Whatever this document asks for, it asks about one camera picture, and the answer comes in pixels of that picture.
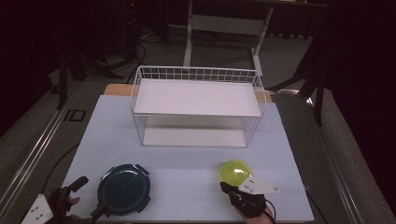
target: dark blue plate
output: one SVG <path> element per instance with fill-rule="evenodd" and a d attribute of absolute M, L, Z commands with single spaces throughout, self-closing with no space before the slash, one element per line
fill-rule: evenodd
<path fill-rule="evenodd" d="M 112 168 L 102 177 L 98 189 L 99 203 L 107 203 L 106 215 L 125 216 L 141 212 L 149 203 L 149 172 L 139 164 Z"/>

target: black glove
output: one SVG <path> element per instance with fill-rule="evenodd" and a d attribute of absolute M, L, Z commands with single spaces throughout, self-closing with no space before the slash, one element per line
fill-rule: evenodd
<path fill-rule="evenodd" d="M 259 217 L 267 207 L 263 194 L 248 194 L 225 182 L 220 182 L 221 190 L 230 196 L 230 201 L 247 218 Z"/>

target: yellow-green lid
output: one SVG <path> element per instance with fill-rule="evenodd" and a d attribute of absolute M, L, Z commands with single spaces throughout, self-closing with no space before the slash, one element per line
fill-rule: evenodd
<path fill-rule="evenodd" d="M 225 162 L 220 168 L 220 180 L 231 186 L 239 187 L 249 176 L 253 175 L 251 170 L 242 160 Z"/>

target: white tag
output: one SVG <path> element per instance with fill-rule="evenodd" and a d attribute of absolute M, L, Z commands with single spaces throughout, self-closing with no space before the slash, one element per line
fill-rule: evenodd
<path fill-rule="evenodd" d="M 44 194 L 39 194 L 21 224 L 44 224 L 52 217 L 53 214 L 46 197 Z"/>
<path fill-rule="evenodd" d="M 248 194 L 265 194 L 265 193 L 278 193 L 277 187 L 274 187 L 254 176 L 248 177 L 238 188 L 242 192 Z"/>

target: white table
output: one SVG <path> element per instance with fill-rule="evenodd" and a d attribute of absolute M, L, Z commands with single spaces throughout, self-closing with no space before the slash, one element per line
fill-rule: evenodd
<path fill-rule="evenodd" d="M 80 176 L 90 181 L 73 197 L 81 197 L 71 212 L 89 217 L 96 207 L 100 177 L 111 167 L 140 164 L 150 172 L 151 201 L 141 213 L 110 220 L 137 222 L 240 222 L 228 195 L 219 187 L 219 168 L 242 159 L 253 174 L 279 188 L 266 198 L 276 207 L 277 222 L 313 220 L 292 151 L 276 105 L 267 109 L 248 147 L 142 146 L 134 127 L 130 97 L 100 97 L 63 186 Z"/>

